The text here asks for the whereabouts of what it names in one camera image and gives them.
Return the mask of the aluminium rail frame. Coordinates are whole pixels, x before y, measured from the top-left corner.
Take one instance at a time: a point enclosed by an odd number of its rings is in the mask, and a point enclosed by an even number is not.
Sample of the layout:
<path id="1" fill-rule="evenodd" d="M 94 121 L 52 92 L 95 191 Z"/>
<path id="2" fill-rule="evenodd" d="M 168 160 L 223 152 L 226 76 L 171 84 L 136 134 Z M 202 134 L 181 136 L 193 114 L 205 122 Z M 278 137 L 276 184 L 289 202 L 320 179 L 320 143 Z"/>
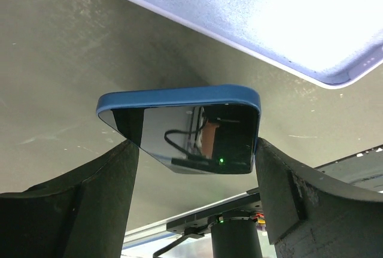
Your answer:
<path id="1" fill-rule="evenodd" d="M 318 179 L 317 184 L 321 189 L 327 189 L 328 185 L 332 183 L 382 192 L 382 146 L 352 154 L 317 168 L 303 165 L 296 171 L 296 176 L 300 176 L 306 181 Z M 240 195 L 130 230 L 125 234 L 123 249 L 174 237 L 189 228 L 206 234 L 208 233 L 208 219 L 228 211 L 246 212 L 251 218 L 257 220 L 265 213 L 260 190 L 251 189 Z"/>

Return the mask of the lavender phone case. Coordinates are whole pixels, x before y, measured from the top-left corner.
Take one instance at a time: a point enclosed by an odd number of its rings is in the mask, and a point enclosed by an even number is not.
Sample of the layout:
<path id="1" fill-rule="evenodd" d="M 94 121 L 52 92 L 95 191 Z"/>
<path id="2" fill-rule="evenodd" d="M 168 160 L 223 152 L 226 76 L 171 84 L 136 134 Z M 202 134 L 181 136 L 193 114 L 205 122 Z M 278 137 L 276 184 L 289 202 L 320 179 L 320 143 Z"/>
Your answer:
<path id="1" fill-rule="evenodd" d="M 382 0 L 128 0 L 325 89 L 382 63 Z"/>

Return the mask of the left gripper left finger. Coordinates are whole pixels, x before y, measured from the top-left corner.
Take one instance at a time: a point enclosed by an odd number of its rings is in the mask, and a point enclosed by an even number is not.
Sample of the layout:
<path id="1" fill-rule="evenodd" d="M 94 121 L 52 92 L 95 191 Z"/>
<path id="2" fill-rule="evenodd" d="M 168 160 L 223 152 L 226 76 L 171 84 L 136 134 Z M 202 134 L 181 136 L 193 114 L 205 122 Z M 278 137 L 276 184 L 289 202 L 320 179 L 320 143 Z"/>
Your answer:
<path id="1" fill-rule="evenodd" d="M 2 257 L 120 257 L 139 150 L 124 141 L 23 192 L 1 194 Z"/>

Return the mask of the dark blue phone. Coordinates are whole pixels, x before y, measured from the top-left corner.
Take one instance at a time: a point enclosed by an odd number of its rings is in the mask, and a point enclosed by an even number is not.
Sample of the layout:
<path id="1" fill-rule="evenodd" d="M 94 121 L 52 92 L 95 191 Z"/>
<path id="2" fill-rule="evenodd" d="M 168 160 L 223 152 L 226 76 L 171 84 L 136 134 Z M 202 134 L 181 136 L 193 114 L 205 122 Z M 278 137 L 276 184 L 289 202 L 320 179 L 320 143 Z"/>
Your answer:
<path id="1" fill-rule="evenodd" d="M 244 175 L 253 170 L 261 101 L 249 87 L 112 92 L 99 98 L 96 113 L 173 172 Z"/>

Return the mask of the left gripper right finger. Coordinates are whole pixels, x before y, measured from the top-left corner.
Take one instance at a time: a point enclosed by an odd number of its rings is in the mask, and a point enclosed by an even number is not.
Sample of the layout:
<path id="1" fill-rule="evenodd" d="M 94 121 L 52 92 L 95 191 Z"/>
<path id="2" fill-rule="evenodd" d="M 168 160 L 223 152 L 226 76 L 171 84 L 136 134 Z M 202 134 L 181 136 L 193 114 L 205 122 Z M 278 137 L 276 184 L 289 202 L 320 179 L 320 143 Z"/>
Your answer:
<path id="1" fill-rule="evenodd" d="M 382 257 L 382 194 L 257 141 L 256 173 L 277 257 Z"/>

